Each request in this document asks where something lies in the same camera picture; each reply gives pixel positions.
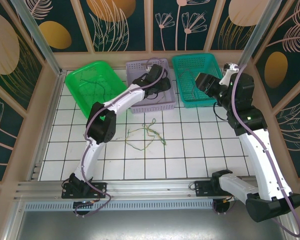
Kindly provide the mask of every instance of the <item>grid tile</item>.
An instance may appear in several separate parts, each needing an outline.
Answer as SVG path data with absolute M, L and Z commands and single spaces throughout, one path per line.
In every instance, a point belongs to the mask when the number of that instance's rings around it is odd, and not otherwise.
M 143 124 L 145 122 L 144 113 L 133 114 L 130 110 L 127 111 L 126 123 L 127 124 Z
M 226 157 L 244 155 L 238 138 L 222 139 L 222 146 Z
M 219 129 L 216 122 L 201 122 L 201 135 L 203 139 L 219 139 Z
M 201 139 L 198 122 L 182 123 L 181 126 L 183 139 Z
M 196 108 L 180 108 L 180 115 L 183 123 L 199 122 Z
M 173 110 L 163 111 L 163 122 L 164 123 L 180 123 L 180 111 L 178 107 Z
M 226 166 L 233 174 L 237 176 L 249 176 L 246 166 L 245 157 L 243 156 L 226 156 Z
M 88 119 L 85 117 L 85 115 L 82 113 L 81 110 L 75 110 L 73 115 L 73 125 L 86 125 Z
M 161 138 L 164 138 L 164 129 L 162 123 L 155 123 L 150 127 L 150 129 L 160 134 Z M 149 133 L 147 133 L 147 131 L 145 131 L 145 140 L 159 140 L 159 137 L 153 132 L 149 131 Z
M 62 171 L 62 177 L 61 180 L 64 181 L 67 178 L 70 177 L 70 174 L 72 174 L 78 165 L 80 164 L 80 160 L 77 161 L 65 161 L 64 166 L 63 166 L 63 171 Z
M 188 178 L 206 178 L 208 176 L 204 157 L 186 158 L 185 162 Z
M 72 96 L 61 96 L 58 110 L 73 110 L 75 109 L 76 102 Z
M 206 157 L 222 157 L 224 151 L 220 139 L 203 139 L 204 154 Z
M 202 140 L 184 140 L 184 154 L 186 158 L 204 157 Z
M 124 179 L 124 160 L 105 160 L 104 161 L 104 180 L 122 180 Z
M 146 159 L 145 160 L 146 179 L 165 179 L 166 164 L 165 159 Z
M 199 107 L 198 115 L 200 122 L 216 122 L 216 116 L 214 114 L 213 108 L 210 106 Z
M 105 159 L 124 159 L 125 157 L 125 142 L 110 141 L 106 144 Z
M 227 122 L 218 122 L 219 130 L 220 130 L 220 136 L 223 139 L 229 139 L 229 138 L 238 138 L 236 136 L 235 130 L 229 125 Z
M 165 158 L 165 147 L 160 140 L 145 141 L 145 158 L 146 159 L 163 159 Z
M 69 91 L 69 89 L 65 83 L 63 84 L 61 96 L 71 96 L 71 92 Z
M 86 149 L 86 142 L 79 141 L 79 142 L 69 142 L 67 149 L 65 160 L 80 160 L 84 151 Z
M 126 141 L 125 159 L 144 159 L 145 141 Z
M 69 142 L 85 142 L 86 125 L 72 125 Z
M 123 81 L 126 82 L 127 81 L 127 71 L 125 69 L 116 69 L 113 70 L 118 77 Z
M 98 160 L 96 162 L 95 167 L 94 167 L 93 180 L 103 180 L 104 179 L 104 167 L 105 167 L 104 160 Z
M 226 160 L 224 157 L 206 157 L 205 162 L 208 171 L 208 177 L 212 177 L 214 172 L 227 169 Z
M 128 141 L 145 139 L 145 130 L 143 129 L 142 124 L 127 124 L 126 129 L 124 129 L 124 134 L 128 136 L 127 139 Z
M 164 123 L 164 139 L 182 139 L 181 123 Z
M 64 161 L 44 161 L 41 174 L 41 181 L 59 181 L 61 180 Z
M 166 140 L 164 146 L 166 158 L 184 158 L 184 143 L 182 140 Z
M 130 134 L 129 140 L 134 140 L 133 134 L 135 134 L 135 133 Z M 124 141 L 125 139 L 126 139 L 126 125 L 125 124 L 117 124 L 115 126 L 115 134 L 112 138 L 112 141 Z
M 144 179 L 144 178 L 145 178 L 144 159 L 125 160 L 124 179 Z
M 64 160 L 67 151 L 67 142 L 50 142 L 48 144 L 45 160 Z
M 168 179 L 186 178 L 186 160 L 184 158 L 167 158 L 165 160 Z
M 69 140 L 70 128 L 70 125 L 54 125 L 50 142 L 67 142 Z
M 74 110 L 57 110 L 54 125 L 71 125 Z
M 216 106 L 215 107 L 215 113 L 218 114 L 218 116 L 222 119 L 225 120 L 221 120 L 220 118 L 216 118 L 218 122 L 226 122 L 227 121 L 227 111 L 221 107 L 221 106 Z
M 152 123 L 153 119 L 155 119 L 156 123 L 162 123 L 162 111 L 150 111 L 144 114 L 145 116 L 145 123 L 150 124 Z

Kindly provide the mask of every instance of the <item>orange circle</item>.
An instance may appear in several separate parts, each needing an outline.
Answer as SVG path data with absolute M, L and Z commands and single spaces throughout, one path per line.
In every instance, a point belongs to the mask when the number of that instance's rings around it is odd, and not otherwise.
M 86 0 L 86 3 L 94 15 L 107 22 L 119 22 L 122 19 L 120 9 L 125 18 L 130 17 L 136 9 L 136 0 Z

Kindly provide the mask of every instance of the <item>teal basket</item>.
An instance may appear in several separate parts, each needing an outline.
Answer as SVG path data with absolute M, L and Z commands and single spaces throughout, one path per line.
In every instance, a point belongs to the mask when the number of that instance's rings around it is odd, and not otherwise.
M 105 61 L 96 61 L 71 72 L 65 78 L 65 85 L 86 118 L 94 103 L 103 104 L 127 89 Z
M 212 106 L 216 100 L 208 97 L 196 87 L 195 78 L 199 73 L 210 74 L 219 79 L 223 75 L 217 60 L 211 53 L 196 53 L 174 56 L 172 65 L 180 92 L 186 108 Z

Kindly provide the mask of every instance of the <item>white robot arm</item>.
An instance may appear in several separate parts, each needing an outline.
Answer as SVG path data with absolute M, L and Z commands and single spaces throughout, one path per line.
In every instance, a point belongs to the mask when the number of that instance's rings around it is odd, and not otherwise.
M 227 121 L 248 151 L 253 166 L 258 187 L 254 187 L 239 179 L 230 170 L 222 170 L 212 174 L 212 188 L 216 192 L 222 190 L 238 198 L 246 205 L 246 209 L 253 220 L 260 222 L 266 219 L 286 214 L 290 208 L 285 200 L 282 189 L 277 183 L 275 173 L 270 161 L 257 139 L 251 135 L 235 118 L 232 109 L 232 90 L 235 78 L 239 71 L 236 64 L 226 64 L 226 73 L 222 79 L 212 75 L 200 73 L 196 78 L 196 86 L 209 97 L 217 100 L 219 106 L 227 110 Z M 260 110 L 252 105 L 254 91 L 253 78 L 243 73 L 235 93 L 235 109 L 240 119 L 259 137 L 266 145 L 273 160 L 274 168 L 281 180 L 283 190 L 294 208 L 300 206 L 300 194 L 292 193 L 291 188 L 284 179 L 276 158 L 274 156 L 267 124 Z
M 116 104 L 110 106 L 108 108 L 109 111 L 114 111 L 114 113 L 119 116 L 122 114 L 124 111 L 126 111 L 128 108 L 130 108 L 132 105 L 140 102 L 141 100 L 144 99 L 145 97 L 145 91 L 142 89 L 138 89 L 135 91 L 132 91 L 133 89 L 139 88 L 140 86 L 137 84 L 131 84 L 127 90 L 125 90 L 123 93 L 121 93 L 119 96 L 116 98 L 103 103 L 105 106 L 110 105 L 115 99 L 120 98 L 123 96 L 126 92 L 130 92 L 130 94 L 124 96 L 121 98 Z M 85 177 L 88 180 L 91 180 L 93 178 L 93 175 L 95 173 L 95 166 L 98 160 L 98 157 L 102 151 L 102 148 L 106 145 L 106 143 L 101 142 L 97 144 L 97 142 L 92 138 L 89 137 L 90 140 L 92 141 L 92 146 L 90 146 L 84 160 L 84 173 Z M 85 148 L 89 146 L 90 142 L 86 142 Z M 83 181 L 83 176 L 82 176 L 82 168 L 81 168 L 81 162 L 77 166 L 77 168 L 74 171 L 75 176 L 80 180 Z

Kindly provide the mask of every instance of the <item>purple cable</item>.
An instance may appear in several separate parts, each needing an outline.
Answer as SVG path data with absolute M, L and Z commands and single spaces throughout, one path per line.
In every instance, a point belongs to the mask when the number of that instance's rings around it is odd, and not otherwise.
M 101 108 L 99 111 L 97 111 L 97 112 L 93 115 L 93 117 L 91 118 L 91 120 L 89 121 L 88 125 L 86 126 L 86 129 L 85 129 L 85 132 L 84 132 L 84 139 L 85 139 L 86 141 L 89 142 L 89 145 L 88 145 L 88 147 L 85 149 L 85 151 L 84 151 L 84 153 L 83 153 L 83 155 L 82 155 L 82 162 L 81 162 L 81 173 L 82 173 L 82 177 L 83 177 L 85 183 L 88 184 L 93 190 L 97 191 L 97 192 L 100 193 L 100 194 L 103 194 L 103 195 L 108 196 L 109 199 L 108 199 L 104 204 L 102 204 L 100 207 L 98 207 L 96 210 L 91 211 L 91 212 L 88 212 L 88 213 L 85 214 L 85 215 L 79 215 L 78 212 L 77 212 L 78 208 L 80 208 L 81 206 L 86 206 L 86 205 L 93 204 L 94 202 L 88 203 L 88 204 L 87 204 L 87 203 L 84 203 L 84 204 L 78 205 L 78 206 L 74 209 L 74 213 L 75 213 L 75 215 L 76 215 L 77 217 L 82 217 L 82 218 L 84 218 L 85 216 L 88 217 L 88 216 L 91 216 L 91 215 L 97 213 L 100 209 L 104 208 L 104 207 L 111 201 L 111 199 L 112 199 L 112 197 L 111 197 L 111 195 L 110 195 L 109 193 L 106 193 L 106 192 L 103 192 L 103 191 L 97 189 L 97 188 L 94 187 L 94 186 L 87 180 L 87 178 L 86 178 L 86 175 L 85 175 L 85 172 L 84 172 L 84 166 L 85 166 L 85 165 L 84 165 L 84 162 L 85 162 L 85 158 L 86 158 L 87 152 L 89 151 L 90 146 L 92 145 L 92 141 L 88 138 L 88 131 L 89 131 L 89 129 L 90 129 L 92 123 L 94 122 L 94 120 L 98 117 L 98 115 L 99 115 L 102 111 L 106 110 L 106 109 L 109 108 L 110 106 L 113 106 L 116 102 L 118 102 L 119 100 L 121 100 L 121 99 L 122 99 L 123 97 L 125 97 L 126 95 L 131 94 L 132 92 L 137 91 L 137 90 L 140 90 L 140 89 L 149 88 L 149 87 L 155 85 L 160 79 L 162 79 L 162 77 L 163 77 L 163 75 L 164 75 L 164 73 L 165 73 L 165 66 L 164 66 L 164 64 L 163 64 L 163 61 L 162 61 L 160 58 L 157 58 L 157 57 L 149 58 L 148 61 L 147 61 L 146 64 L 145 64 L 145 67 L 147 68 L 147 67 L 148 67 L 148 64 L 149 64 L 149 61 L 150 61 L 150 60 L 154 60 L 154 59 L 159 60 L 159 61 L 161 62 L 162 71 L 161 71 L 160 76 L 159 76 L 153 83 L 150 83 L 150 84 L 148 84 L 148 85 L 146 85 L 146 86 L 141 86 L 141 87 L 134 88 L 134 89 L 132 89 L 131 91 L 126 92 L 126 93 L 123 94 L 122 96 L 119 96 L 119 97 L 118 97 L 117 99 L 115 99 L 112 103 L 110 103 L 109 105 L 107 105 L 107 106 Z
M 238 82 L 239 82 L 239 78 L 242 74 L 242 72 L 244 71 L 244 69 L 246 68 L 247 64 L 243 65 L 242 67 L 239 67 L 239 72 L 238 74 L 236 75 L 235 77 L 235 80 L 234 80 L 234 83 L 233 83 L 233 90 L 232 90 L 232 94 L 231 94 L 231 105 L 232 105 L 232 111 L 233 111 L 233 114 L 235 116 L 235 118 L 237 119 L 237 121 L 252 135 L 254 136 L 254 138 L 260 143 L 260 145 L 262 146 L 266 156 L 268 157 L 269 159 L 269 162 L 270 162 L 270 165 L 271 165 L 271 168 L 272 168 L 272 171 L 274 173 L 274 176 L 276 178 L 276 181 L 279 185 L 279 188 L 282 192 L 282 195 L 284 196 L 286 202 L 288 203 L 289 205 L 289 208 L 298 224 L 298 227 L 299 227 L 299 234 L 295 234 L 294 232 L 291 232 L 289 229 L 287 229 L 285 226 L 283 226 L 280 222 L 278 222 L 278 220 L 272 218 L 272 220 L 277 223 L 283 230 L 285 230 L 287 233 L 289 233 L 290 235 L 296 237 L 296 238 L 300 238 L 300 219 L 294 209 L 294 207 L 292 206 L 291 204 L 291 201 L 290 199 L 288 198 L 285 190 L 284 190 L 284 186 L 282 185 L 281 183 L 281 179 L 279 177 L 279 174 L 276 170 L 276 166 L 274 164 L 274 161 L 266 147 L 266 145 L 264 144 L 264 142 L 240 119 L 239 115 L 238 115 L 238 112 L 236 110 L 236 103 L 235 103 L 235 96 L 236 96 L 236 89 L 237 89 L 237 85 L 238 85 Z

